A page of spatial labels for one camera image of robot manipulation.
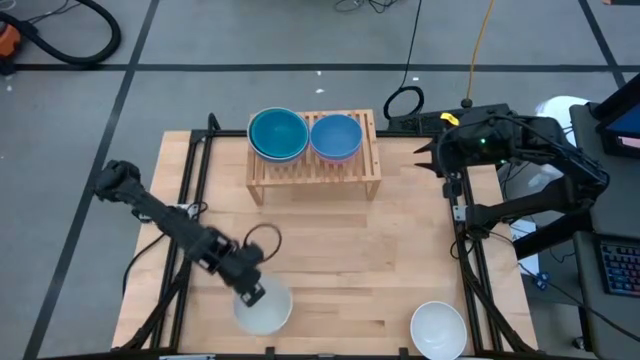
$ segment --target blue bowl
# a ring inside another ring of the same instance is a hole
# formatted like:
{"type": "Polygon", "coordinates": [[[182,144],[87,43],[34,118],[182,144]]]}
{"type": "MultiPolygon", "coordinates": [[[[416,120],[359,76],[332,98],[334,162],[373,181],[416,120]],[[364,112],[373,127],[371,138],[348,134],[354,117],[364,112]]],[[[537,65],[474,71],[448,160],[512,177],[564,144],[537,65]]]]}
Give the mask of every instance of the blue bowl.
{"type": "Polygon", "coordinates": [[[362,146],[360,124],[345,115],[324,117],[311,128],[311,146],[324,159],[334,162],[346,161],[362,146]]]}
{"type": "Polygon", "coordinates": [[[309,143],[309,127],[298,114],[281,108],[258,113],[249,125],[249,143],[263,159],[289,162],[309,143]]]}

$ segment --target floor tile line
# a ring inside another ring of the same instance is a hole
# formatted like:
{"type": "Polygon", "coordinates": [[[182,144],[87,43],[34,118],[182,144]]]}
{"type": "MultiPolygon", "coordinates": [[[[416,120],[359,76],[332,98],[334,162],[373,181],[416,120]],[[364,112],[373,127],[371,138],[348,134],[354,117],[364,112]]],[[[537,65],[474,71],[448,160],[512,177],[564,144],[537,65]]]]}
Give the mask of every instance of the floor tile line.
{"type": "Polygon", "coordinates": [[[84,225],[84,221],[87,217],[87,213],[89,212],[89,206],[93,199],[92,187],[94,179],[102,170],[102,166],[107,157],[109,146],[111,145],[116,126],[118,125],[122,108],[124,107],[127,94],[129,93],[129,89],[131,88],[131,83],[135,75],[136,64],[138,64],[138,61],[140,61],[144,43],[147,40],[153,17],[155,16],[156,10],[158,8],[158,2],[159,0],[151,0],[151,2],[149,3],[149,8],[147,10],[144,23],[142,25],[140,33],[138,34],[138,39],[136,41],[136,45],[131,55],[129,64],[127,65],[126,73],[124,74],[120,89],[118,91],[118,94],[116,95],[114,105],[111,110],[111,114],[105,126],[105,130],[102,134],[102,139],[100,140],[100,145],[98,146],[98,150],[93,160],[91,171],[89,172],[89,176],[82,192],[82,196],[80,197],[80,202],[74,214],[73,221],[71,223],[67,238],[62,248],[62,252],[51,278],[49,288],[47,289],[44,301],[42,303],[42,306],[40,307],[40,311],[38,313],[33,331],[31,332],[31,336],[29,337],[29,342],[27,343],[27,347],[23,356],[24,360],[36,359],[40,352],[40,348],[42,347],[42,342],[44,341],[44,337],[47,333],[47,328],[49,327],[51,317],[53,316],[53,311],[55,310],[58,298],[60,297],[60,293],[64,285],[64,280],[71,265],[71,259],[73,258],[76,245],[78,244],[78,240],[80,238],[80,233],[84,225]]]}
{"type": "MultiPolygon", "coordinates": [[[[136,64],[136,71],[145,72],[284,72],[284,71],[404,71],[405,64],[136,64]]],[[[469,64],[412,64],[410,71],[467,72],[469,64]]],[[[68,64],[19,64],[22,71],[126,71],[128,65],[106,64],[92,68],[80,68],[68,64]]],[[[479,64],[477,72],[545,72],[545,73],[597,73],[615,71],[640,71],[640,65],[517,65],[479,64]]]]}
{"type": "Polygon", "coordinates": [[[602,56],[604,56],[604,59],[607,62],[607,65],[609,65],[612,68],[611,73],[613,74],[613,79],[615,80],[616,85],[618,85],[618,88],[622,87],[626,83],[626,81],[622,76],[622,72],[618,67],[618,63],[616,62],[615,57],[613,56],[613,52],[611,52],[611,48],[609,47],[609,44],[607,43],[607,40],[605,39],[604,34],[602,33],[602,29],[598,24],[598,20],[593,14],[593,10],[591,10],[591,7],[589,6],[589,3],[587,2],[587,0],[578,0],[578,3],[582,8],[582,12],[584,13],[585,18],[587,19],[587,23],[591,28],[591,32],[593,33],[593,36],[595,37],[596,42],[598,43],[598,47],[600,47],[602,56]]]}

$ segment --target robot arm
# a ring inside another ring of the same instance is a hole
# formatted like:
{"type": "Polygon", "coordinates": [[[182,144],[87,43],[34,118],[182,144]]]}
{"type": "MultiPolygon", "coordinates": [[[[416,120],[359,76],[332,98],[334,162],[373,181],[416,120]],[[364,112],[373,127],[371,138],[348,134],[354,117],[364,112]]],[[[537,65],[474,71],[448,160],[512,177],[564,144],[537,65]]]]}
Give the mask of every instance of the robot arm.
{"type": "Polygon", "coordinates": [[[203,227],[190,219],[185,210],[166,206],[144,189],[135,165],[109,161],[98,175],[94,192],[100,200],[124,202],[149,216],[177,242],[187,259],[210,274],[220,274],[247,306],[253,306],[265,294],[259,283],[261,273],[256,268],[264,259],[260,247],[252,243],[240,247],[218,229],[203,227]]]}
{"type": "Polygon", "coordinates": [[[550,164],[564,174],[536,194],[494,206],[454,209],[456,220],[465,221],[471,235],[484,238],[500,221],[546,210],[566,214],[589,208],[609,183],[609,175],[598,163],[566,141],[555,119],[477,111],[467,113],[460,122],[418,150],[433,152],[435,162],[425,167],[439,176],[455,183],[456,173],[464,167],[517,161],[550,164]]]}

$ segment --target bowl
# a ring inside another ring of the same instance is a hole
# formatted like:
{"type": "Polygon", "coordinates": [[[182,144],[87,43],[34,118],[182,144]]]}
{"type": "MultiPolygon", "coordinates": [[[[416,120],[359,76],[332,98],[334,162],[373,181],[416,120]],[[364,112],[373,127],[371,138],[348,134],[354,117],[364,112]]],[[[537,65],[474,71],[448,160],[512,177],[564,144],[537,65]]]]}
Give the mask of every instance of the bowl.
{"type": "Polygon", "coordinates": [[[311,128],[311,147],[324,160],[341,163],[353,157],[362,146],[362,127],[346,115],[324,117],[311,128]]]}
{"type": "Polygon", "coordinates": [[[283,108],[260,111],[249,123],[249,144],[266,161],[288,163],[304,153],[309,127],[298,114],[283,108]]]}
{"type": "Polygon", "coordinates": [[[448,304],[422,304],[411,318],[411,339],[431,360],[457,359],[467,344],[467,327],[462,316],[448,304]]]}
{"type": "Polygon", "coordinates": [[[233,314],[236,322],[254,336],[271,335],[286,324],[293,309],[291,290],[276,277],[262,274],[260,284],[264,296],[252,307],[247,307],[238,294],[233,297],[233,314]]]}

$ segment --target keyboard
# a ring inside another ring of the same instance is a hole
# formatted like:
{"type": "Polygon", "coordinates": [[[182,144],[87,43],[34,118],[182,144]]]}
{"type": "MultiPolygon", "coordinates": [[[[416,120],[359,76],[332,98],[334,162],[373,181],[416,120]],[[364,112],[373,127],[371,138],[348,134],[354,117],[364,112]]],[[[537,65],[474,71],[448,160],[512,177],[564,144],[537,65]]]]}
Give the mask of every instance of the keyboard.
{"type": "Polygon", "coordinates": [[[599,248],[606,292],[640,297],[640,243],[602,241],[599,248]]]}

